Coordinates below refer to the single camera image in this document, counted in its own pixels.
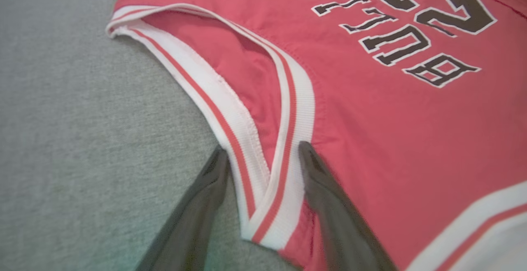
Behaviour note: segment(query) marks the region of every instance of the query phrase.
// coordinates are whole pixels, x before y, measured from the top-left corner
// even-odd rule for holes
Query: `red stripe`
[[[144,12],[145,10],[151,10],[151,9],[154,9],[156,7],[150,7],[150,8],[143,8],[143,9],[137,9],[137,10],[132,10],[131,12],[127,12],[126,14],[123,14],[122,16],[118,16],[117,18],[113,19],[110,21],[111,22],[115,22],[117,20],[120,20],[122,18],[124,18],[125,16],[129,16],[130,14],[135,14],[136,12]]]
[[[243,192],[245,192],[245,201],[247,202],[247,211],[249,213],[249,218],[252,217],[252,215],[254,214],[254,196],[252,195],[252,187],[251,187],[250,180],[249,180],[249,173],[247,171],[247,166],[245,165],[245,161],[244,161],[243,153],[241,151],[240,144],[236,136],[234,135],[234,132],[232,132],[232,129],[230,128],[229,124],[225,120],[224,116],[222,115],[222,113],[220,112],[216,104],[214,104],[211,98],[209,98],[207,93],[205,93],[205,91],[203,91],[203,89],[199,87],[199,85],[190,77],[190,75],[183,69],[183,67],[181,67],[181,65],[179,65],[179,63],[177,63],[173,59],[173,57],[171,57],[170,54],[167,53],[155,40],[153,40],[152,38],[146,36],[145,34],[135,29],[130,29],[130,30],[137,33],[137,35],[149,40],[149,42],[151,42],[154,45],[154,47],[156,47],[156,49],[160,51],[166,57],[166,59],[168,59],[170,63],[174,65],[174,67],[179,71],[179,73],[183,76],[183,78],[187,80],[187,82],[194,88],[194,90],[201,96],[201,98],[203,98],[203,100],[206,102],[206,104],[209,106],[211,111],[216,116],[216,119],[220,123],[227,138],[229,139],[229,142],[232,146],[232,149],[234,150],[236,159],[238,161],[238,167],[241,173],[241,181],[243,184]]]
[[[436,271],[446,271],[450,269],[469,248],[471,248],[490,228],[498,222],[502,222],[510,217],[519,215],[527,211],[527,204],[499,213],[486,220],[475,232],[470,235],[450,256],[442,263]]]
[[[286,72],[287,83],[289,86],[289,101],[290,101],[289,126],[287,128],[286,144],[284,147],[284,157],[282,158],[282,167],[280,168],[280,178],[278,180],[278,190],[276,192],[275,199],[273,200],[273,203],[271,204],[271,207],[269,208],[269,211],[267,211],[265,218],[263,219],[262,223],[258,227],[258,230],[252,237],[252,241],[255,243],[260,243],[260,241],[264,238],[265,234],[271,227],[271,224],[275,220],[275,217],[278,213],[278,209],[280,209],[280,205],[282,204],[282,200],[284,199],[284,190],[286,187],[287,170],[289,167],[289,156],[291,154],[291,146],[292,146],[293,134],[295,132],[295,124],[296,124],[296,91],[295,91],[295,87],[293,83],[293,78],[291,75],[291,70],[286,60],[282,56],[282,54],[278,53],[275,49],[273,50],[280,57],[280,60],[284,64],[284,70]]]

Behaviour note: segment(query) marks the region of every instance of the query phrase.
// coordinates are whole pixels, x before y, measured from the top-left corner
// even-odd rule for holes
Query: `gray couch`
[[[0,0],[0,270],[131,271],[217,144],[115,0]],[[206,270],[294,270],[239,238],[229,183]]]

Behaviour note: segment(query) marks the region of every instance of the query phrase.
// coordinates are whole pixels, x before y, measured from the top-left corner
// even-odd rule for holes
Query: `jersey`
[[[117,0],[107,33],[203,112],[244,239],[326,268],[308,141],[400,270],[523,259],[527,0]]]

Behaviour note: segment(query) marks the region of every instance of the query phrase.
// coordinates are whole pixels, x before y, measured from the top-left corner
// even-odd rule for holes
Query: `armhole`
[[[275,62],[282,104],[270,170],[254,121],[229,84],[189,45],[141,20],[164,10],[218,19],[264,48]],[[290,55],[252,31],[184,3],[120,8],[107,33],[110,37],[127,35],[144,44],[203,112],[231,159],[243,239],[275,250],[284,249],[305,206],[298,144],[311,141],[315,118],[314,92],[305,70]]]

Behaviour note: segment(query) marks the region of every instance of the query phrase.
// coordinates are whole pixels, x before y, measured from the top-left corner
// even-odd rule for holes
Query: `red fabric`
[[[415,0],[420,6],[411,12],[381,0],[324,16],[311,9],[332,1],[344,0],[119,0],[116,9],[198,5],[294,57],[315,91],[313,146],[402,270],[474,201],[527,180],[527,21],[519,12],[525,1],[480,0],[497,21],[477,35],[449,29],[456,37],[414,22],[425,7],[465,16],[446,0]],[[351,35],[339,27],[371,19],[362,9],[373,7],[397,21]],[[255,119],[270,166],[280,91],[269,56],[213,20],[164,12],[147,22],[190,44],[226,79]],[[359,44],[406,24],[431,47],[388,67]],[[481,70],[441,89],[404,72],[441,53]],[[318,222],[308,220],[301,219],[282,254],[318,270],[322,241]]]

